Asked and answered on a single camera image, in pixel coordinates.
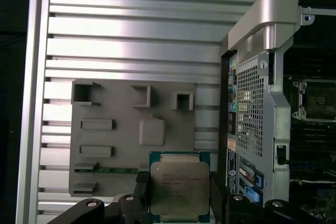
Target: gray plastic panel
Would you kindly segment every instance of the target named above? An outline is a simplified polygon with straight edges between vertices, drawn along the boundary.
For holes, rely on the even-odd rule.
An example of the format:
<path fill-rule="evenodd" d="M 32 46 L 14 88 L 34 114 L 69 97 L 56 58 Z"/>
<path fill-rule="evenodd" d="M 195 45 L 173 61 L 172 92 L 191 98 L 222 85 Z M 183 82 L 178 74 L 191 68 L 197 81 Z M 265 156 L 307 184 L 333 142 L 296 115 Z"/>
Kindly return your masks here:
<path fill-rule="evenodd" d="M 70 194 L 130 192 L 137 171 L 149 167 L 150 151 L 192 151 L 194 94 L 192 83 L 75 80 Z M 78 189 L 82 184 L 97 186 Z"/>

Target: cpu socket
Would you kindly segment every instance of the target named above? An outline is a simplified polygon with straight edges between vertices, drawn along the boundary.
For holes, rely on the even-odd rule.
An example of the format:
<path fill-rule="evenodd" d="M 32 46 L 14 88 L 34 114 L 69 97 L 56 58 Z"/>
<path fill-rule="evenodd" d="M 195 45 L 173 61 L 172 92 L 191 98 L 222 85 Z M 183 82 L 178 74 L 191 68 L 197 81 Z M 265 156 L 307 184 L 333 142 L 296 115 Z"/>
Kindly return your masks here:
<path fill-rule="evenodd" d="M 298 111 L 293 118 L 310 122 L 336 122 L 336 81 L 305 79 L 295 81 Z"/>

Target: computer chassis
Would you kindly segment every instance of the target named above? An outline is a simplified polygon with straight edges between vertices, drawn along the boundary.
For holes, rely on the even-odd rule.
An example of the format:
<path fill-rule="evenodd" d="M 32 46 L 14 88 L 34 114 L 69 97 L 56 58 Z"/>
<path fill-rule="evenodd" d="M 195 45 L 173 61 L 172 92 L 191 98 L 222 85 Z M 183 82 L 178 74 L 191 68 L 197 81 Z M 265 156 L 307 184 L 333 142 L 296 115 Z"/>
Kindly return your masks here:
<path fill-rule="evenodd" d="M 222 183 L 335 221 L 336 0 L 258 0 L 220 56 Z"/>

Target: label sticker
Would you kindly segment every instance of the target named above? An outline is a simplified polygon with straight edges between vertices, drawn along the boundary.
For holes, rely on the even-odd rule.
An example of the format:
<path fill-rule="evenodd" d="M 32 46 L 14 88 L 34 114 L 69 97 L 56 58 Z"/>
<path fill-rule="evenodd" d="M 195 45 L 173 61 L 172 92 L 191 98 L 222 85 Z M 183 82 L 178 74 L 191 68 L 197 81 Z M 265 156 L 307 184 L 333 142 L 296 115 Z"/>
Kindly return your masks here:
<path fill-rule="evenodd" d="M 227 139 L 227 147 L 232 150 L 232 151 L 236 151 L 236 140 L 233 138 L 228 137 Z"/>
<path fill-rule="evenodd" d="M 231 194 L 237 193 L 237 154 L 227 149 L 226 187 Z"/>

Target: metal frame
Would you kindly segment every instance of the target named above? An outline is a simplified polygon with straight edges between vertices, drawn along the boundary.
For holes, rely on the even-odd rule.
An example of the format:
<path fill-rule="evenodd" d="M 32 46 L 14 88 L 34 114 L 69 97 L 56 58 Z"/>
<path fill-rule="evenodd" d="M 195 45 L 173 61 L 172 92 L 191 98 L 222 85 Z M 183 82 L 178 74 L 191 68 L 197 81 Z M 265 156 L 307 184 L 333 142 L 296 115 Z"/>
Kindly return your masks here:
<path fill-rule="evenodd" d="M 36 223 L 49 0 L 29 0 L 16 223 Z"/>

